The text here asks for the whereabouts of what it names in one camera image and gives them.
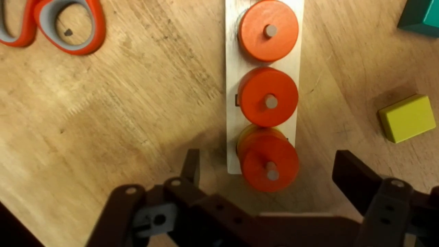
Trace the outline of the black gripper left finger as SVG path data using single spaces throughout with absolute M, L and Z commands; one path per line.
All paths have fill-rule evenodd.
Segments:
M 147 247 L 167 234 L 178 247 L 281 247 L 284 238 L 220 195 L 199 186 L 200 151 L 187 152 L 181 174 L 145 190 L 115 188 L 86 247 Z

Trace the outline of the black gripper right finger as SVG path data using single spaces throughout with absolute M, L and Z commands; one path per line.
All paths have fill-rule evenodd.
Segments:
M 355 247 L 439 247 L 439 186 L 416 190 L 395 177 L 381 177 L 348 149 L 335 155 L 332 181 L 364 217 Z

